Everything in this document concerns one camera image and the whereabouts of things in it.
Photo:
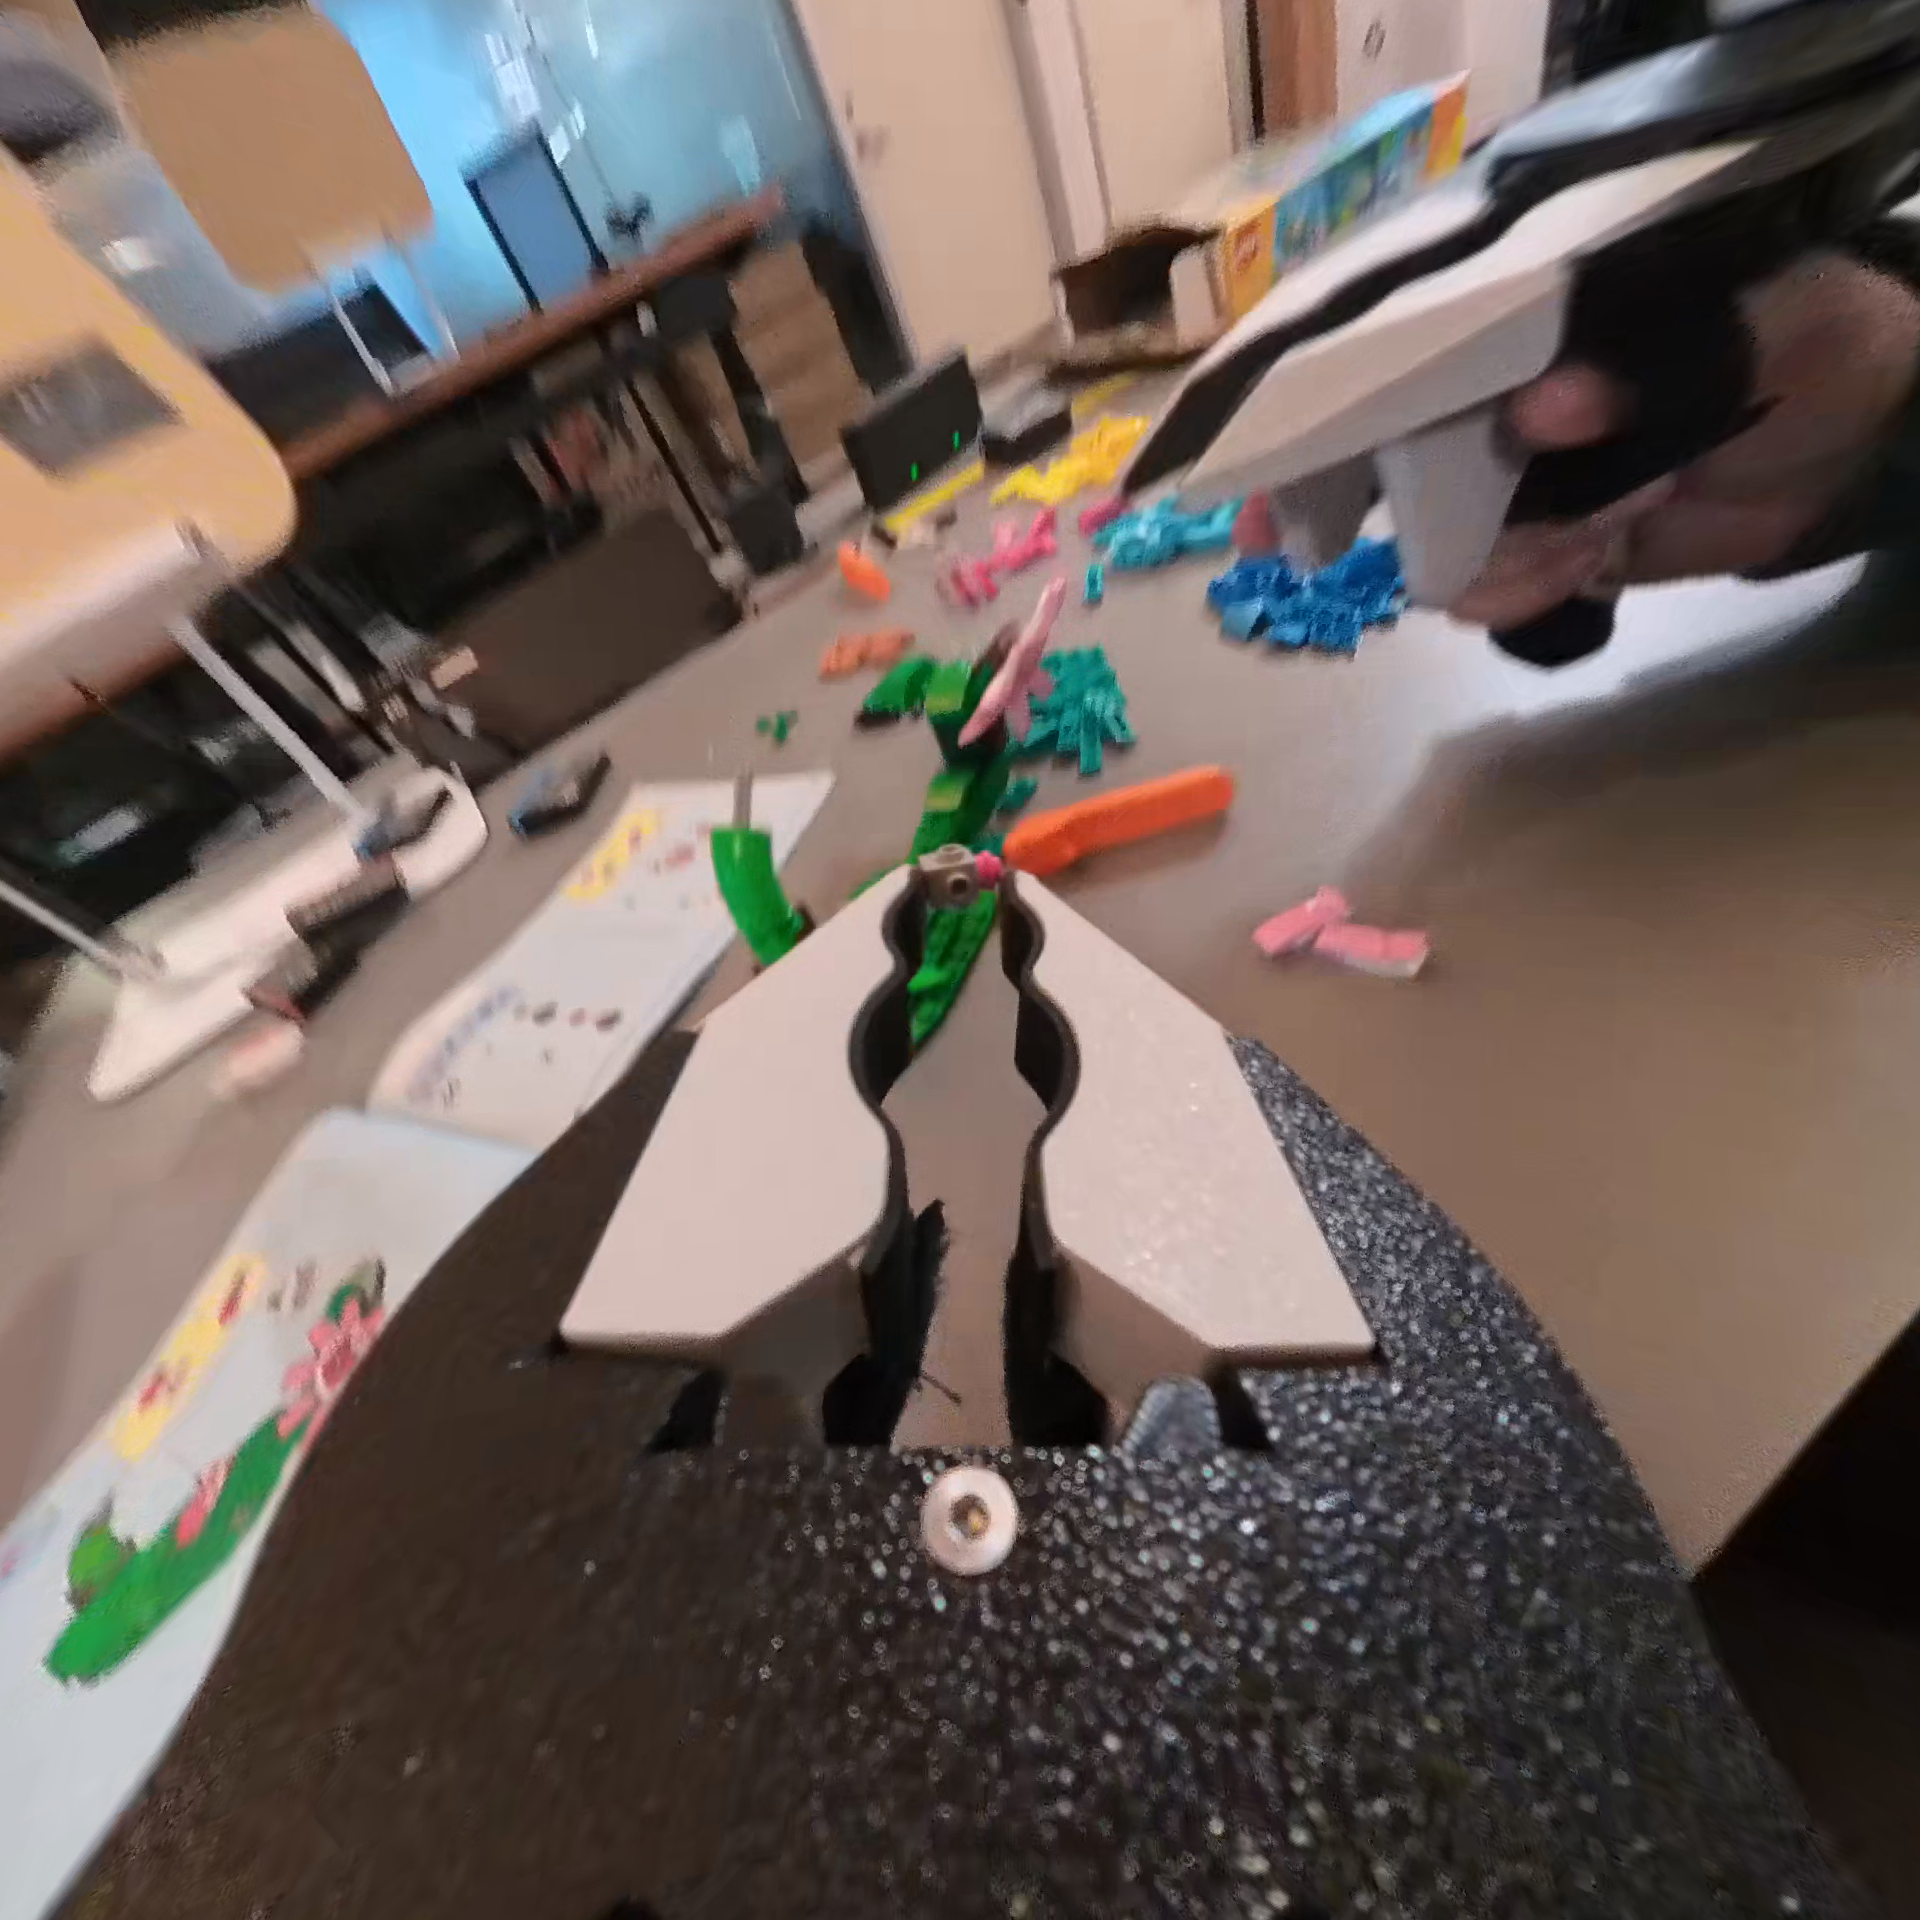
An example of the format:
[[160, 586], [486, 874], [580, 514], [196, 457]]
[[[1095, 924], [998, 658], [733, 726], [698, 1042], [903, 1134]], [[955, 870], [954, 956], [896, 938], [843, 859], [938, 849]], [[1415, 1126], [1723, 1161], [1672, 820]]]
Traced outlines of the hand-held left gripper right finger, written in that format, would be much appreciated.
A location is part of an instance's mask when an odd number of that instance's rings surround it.
[[1376, 1334], [1228, 1028], [1044, 882], [998, 890], [1022, 1167], [1000, 1357], [1019, 1445], [1108, 1445], [1160, 1383], [1235, 1442], [1240, 1377], [1376, 1359]]

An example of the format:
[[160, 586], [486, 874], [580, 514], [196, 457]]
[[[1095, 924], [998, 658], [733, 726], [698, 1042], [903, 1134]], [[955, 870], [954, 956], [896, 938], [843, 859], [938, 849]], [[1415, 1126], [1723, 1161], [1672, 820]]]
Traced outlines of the orange brick separator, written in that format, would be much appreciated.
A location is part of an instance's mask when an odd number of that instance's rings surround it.
[[998, 859], [1014, 874], [1046, 879], [1090, 858], [1210, 826], [1229, 811], [1235, 798], [1231, 773], [1194, 766], [1035, 811], [1007, 829]]

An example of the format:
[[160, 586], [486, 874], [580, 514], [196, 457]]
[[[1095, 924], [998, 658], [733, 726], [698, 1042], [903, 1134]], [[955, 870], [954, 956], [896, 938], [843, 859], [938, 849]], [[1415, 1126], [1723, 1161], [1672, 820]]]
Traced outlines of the pile of teal lego bricks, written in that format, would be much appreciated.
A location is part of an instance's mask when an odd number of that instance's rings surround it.
[[1069, 766], [1082, 780], [1099, 777], [1110, 755], [1128, 751], [1138, 741], [1114, 661], [1101, 646], [1050, 652], [1042, 674], [1046, 686], [1030, 699], [1028, 730], [1014, 755]]

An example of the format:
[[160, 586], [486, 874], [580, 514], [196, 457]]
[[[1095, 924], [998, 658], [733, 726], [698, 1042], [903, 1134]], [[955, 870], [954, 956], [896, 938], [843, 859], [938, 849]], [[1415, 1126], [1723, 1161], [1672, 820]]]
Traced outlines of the person's right hand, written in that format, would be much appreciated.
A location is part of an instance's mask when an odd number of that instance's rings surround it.
[[1507, 633], [1575, 597], [1837, 556], [1834, 531], [1882, 478], [1915, 398], [1915, 289], [1852, 251], [1819, 251], [1744, 298], [1764, 415], [1700, 461], [1572, 521], [1502, 534], [1446, 606]]

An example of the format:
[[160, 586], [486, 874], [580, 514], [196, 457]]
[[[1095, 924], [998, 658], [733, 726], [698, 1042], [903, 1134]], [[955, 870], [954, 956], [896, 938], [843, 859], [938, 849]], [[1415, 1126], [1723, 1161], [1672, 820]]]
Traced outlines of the colourful lego box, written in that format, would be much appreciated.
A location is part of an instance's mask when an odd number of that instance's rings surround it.
[[1469, 70], [1460, 69], [1259, 150], [1215, 223], [1210, 274], [1220, 322], [1243, 319], [1338, 237], [1450, 177], [1468, 145], [1469, 92]]

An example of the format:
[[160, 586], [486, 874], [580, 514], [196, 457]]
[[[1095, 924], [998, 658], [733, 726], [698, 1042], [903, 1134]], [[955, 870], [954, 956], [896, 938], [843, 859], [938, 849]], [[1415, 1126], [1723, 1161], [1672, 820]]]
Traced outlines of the open cardboard box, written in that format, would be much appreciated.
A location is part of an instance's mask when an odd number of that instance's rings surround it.
[[1215, 289], [1215, 229], [1142, 223], [1050, 274], [1053, 378], [1172, 369], [1228, 329]]

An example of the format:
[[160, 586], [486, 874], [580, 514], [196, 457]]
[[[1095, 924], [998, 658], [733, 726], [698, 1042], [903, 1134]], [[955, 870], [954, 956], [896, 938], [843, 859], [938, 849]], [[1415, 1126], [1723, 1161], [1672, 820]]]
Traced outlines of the instruction booklet with plant picture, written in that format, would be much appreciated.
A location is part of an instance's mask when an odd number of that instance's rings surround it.
[[51, 1914], [154, 1775], [348, 1383], [532, 1150], [325, 1110], [128, 1393], [4, 1531], [3, 1916]]

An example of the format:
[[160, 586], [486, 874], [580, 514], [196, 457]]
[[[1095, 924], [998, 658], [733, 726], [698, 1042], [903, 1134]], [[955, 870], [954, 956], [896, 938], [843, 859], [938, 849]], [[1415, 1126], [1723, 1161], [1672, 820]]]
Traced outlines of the green lego plant model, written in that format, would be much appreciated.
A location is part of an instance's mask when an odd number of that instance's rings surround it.
[[[862, 722], [922, 721], [940, 763], [926, 787], [906, 862], [940, 845], [989, 851], [992, 822], [1006, 799], [1028, 706], [1046, 686], [1042, 658], [1066, 606], [1063, 577], [1046, 581], [1022, 622], [994, 633], [976, 657], [938, 658], [910, 652], [882, 674], [859, 708]], [[811, 933], [811, 916], [780, 879], [773, 834], [752, 817], [752, 780], [735, 780], [726, 822], [711, 829], [711, 870], [733, 933], [756, 970], [794, 953]], [[915, 1047], [926, 1044], [954, 1010], [997, 924], [997, 903], [980, 899], [965, 911], [928, 909], [919, 970], [908, 987]]]

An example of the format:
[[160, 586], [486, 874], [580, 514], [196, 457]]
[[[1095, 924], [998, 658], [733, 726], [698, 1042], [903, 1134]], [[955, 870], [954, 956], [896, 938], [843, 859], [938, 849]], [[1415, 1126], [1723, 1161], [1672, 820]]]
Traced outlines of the white lamp stand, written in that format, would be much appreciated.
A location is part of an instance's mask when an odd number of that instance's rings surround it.
[[175, 886], [91, 940], [111, 979], [87, 1070], [87, 1093], [102, 1103], [149, 1089], [262, 1012], [269, 981], [299, 972], [316, 940], [342, 933], [352, 909], [432, 897], [488, 842], [461, 773], [399, 755], [348, 782], [199, 628], [180, 620], [174, 636], [290, 759], [323, 814], [266, 829], [231, 866]]

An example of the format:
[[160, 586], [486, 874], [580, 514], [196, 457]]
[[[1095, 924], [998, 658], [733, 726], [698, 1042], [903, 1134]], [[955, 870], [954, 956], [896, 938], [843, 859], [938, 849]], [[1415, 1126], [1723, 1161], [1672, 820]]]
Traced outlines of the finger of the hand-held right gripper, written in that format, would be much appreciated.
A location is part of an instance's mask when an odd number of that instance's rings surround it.
[[1634, 163], [1571, 150], [1507, 158], [1486, 148], [1422, 196], [1338, 237], [1228, 326], [1138, 441], [1120, 489], [1126, 495], [1181, 492], [1184, 473], [1287, 353], [1437, 274], [1484, 258], [1496, 273], [1558, 262], [1571, 269], [1571, 311], [1576, 269], [1727, 201], [1754, 186], [1758, 159], [1775, 147], [1774, 138], [1712, 140]]
[[1291, 559], [1338, 559], [1380, 502], [1403, 559], [1486, 559], [1524, 466], [1499, 409], [1556, 357], [1568, 285], [1484, 258], [1403, 289], [1267, 371], [1181, 494], [1263, 495]]

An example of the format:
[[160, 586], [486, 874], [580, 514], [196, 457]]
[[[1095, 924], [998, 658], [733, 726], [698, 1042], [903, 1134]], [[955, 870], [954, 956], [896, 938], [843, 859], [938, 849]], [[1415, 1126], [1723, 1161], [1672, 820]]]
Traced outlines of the small black device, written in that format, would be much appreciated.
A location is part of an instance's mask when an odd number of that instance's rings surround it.
[[580, 820], [612, 771], [608, 751], [595, 751], [544, 769], [509, 807], [507, 828], [524, 842], [536, 842]]

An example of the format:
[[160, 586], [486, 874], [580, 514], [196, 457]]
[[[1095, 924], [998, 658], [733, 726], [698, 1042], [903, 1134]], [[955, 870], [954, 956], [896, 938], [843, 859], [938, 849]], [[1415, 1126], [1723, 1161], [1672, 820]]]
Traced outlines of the pile of light blue lego bricks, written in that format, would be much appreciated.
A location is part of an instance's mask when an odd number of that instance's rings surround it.
[[1122, 573], [1178, 566], [1228, 553], [1235, 546], [1243, 495], [1206, 509], [1188, 509], [1165, 495], [1142, 507], [1110, 501], [1083, 524], [1090, 559], [1083, 577], [1083, 606], [1101, 606], [1108, 581]]

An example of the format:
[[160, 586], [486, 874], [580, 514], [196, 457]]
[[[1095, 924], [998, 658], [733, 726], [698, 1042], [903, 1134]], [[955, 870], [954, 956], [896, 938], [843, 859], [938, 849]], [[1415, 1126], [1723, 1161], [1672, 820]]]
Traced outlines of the long wooden desk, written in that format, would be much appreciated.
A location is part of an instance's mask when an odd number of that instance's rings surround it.
[[655, 455], [707, 556], [730, 546], [735, 494], [797, 505], [807, 485], [733, 300], [735, 269], [783, 213], [775, 186], [724, 201], [397, 396], [283, 444], [299, 521], [278, 571], [405, 615], [467, 609], [602, 529], [592, 482], [557, 451], [578, 415]]

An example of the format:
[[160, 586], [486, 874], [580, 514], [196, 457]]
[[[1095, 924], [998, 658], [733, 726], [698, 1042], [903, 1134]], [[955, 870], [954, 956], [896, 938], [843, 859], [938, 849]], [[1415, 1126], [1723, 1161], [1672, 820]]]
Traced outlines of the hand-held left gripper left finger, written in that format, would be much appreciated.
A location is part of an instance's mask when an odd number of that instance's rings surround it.
[[923, 876], [901, 866], [707, 1018], [559, 1318], [807, 1426], [896, 1426], [923, 1215], [884, 1098], [911, 1062]]

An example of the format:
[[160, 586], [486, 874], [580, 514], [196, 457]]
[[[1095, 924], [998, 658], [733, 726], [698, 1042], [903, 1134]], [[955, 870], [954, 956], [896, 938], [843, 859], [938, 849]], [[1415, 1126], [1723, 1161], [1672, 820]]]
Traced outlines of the pile of pink lego bricks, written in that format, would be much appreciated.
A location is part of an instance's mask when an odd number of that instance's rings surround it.
[[1004, 521], [982, 556], [959, 556], [935, 573], [935, 593], [951, 609], [976, 610], [1000, 594], [1000, 582], [1058, 556], [1058, 509], [1039, 507], [1030, 521]]

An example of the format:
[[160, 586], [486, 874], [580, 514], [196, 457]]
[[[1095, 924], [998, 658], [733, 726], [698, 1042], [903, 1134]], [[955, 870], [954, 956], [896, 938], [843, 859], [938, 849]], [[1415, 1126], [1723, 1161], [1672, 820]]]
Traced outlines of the black router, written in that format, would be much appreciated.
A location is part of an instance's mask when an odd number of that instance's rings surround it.
[[854, 414], [842, 430], [856, 492], [884, 514], [930, 478], [976, 451], [982, 405], [962, 349], [926, 362]]

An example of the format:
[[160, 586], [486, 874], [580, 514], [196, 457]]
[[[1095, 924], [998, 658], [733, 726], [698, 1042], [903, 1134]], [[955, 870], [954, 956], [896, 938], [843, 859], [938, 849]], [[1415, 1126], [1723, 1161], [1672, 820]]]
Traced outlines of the open instruction booklet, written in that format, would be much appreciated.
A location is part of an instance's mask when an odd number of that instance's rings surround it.
[[540, 1153], [674, 1022], [735, 941], [711, 838], [735, 783], [635, 783], [592, 849], [413, 1019], [365, 1110]]

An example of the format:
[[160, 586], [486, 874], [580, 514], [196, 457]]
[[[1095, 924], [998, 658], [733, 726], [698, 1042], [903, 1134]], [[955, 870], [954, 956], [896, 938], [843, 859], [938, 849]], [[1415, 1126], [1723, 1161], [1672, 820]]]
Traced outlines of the pile of yellow lego bricks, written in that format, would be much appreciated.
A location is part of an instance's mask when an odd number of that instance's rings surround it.
[[989, 505], [1060, 507], [1090, 489], [1108, 489], [1122, 476], [1150, 425], [1147, 415], [1099, 415], [1077, 430], [1044, 461], [1007, 470], [992, 489]]

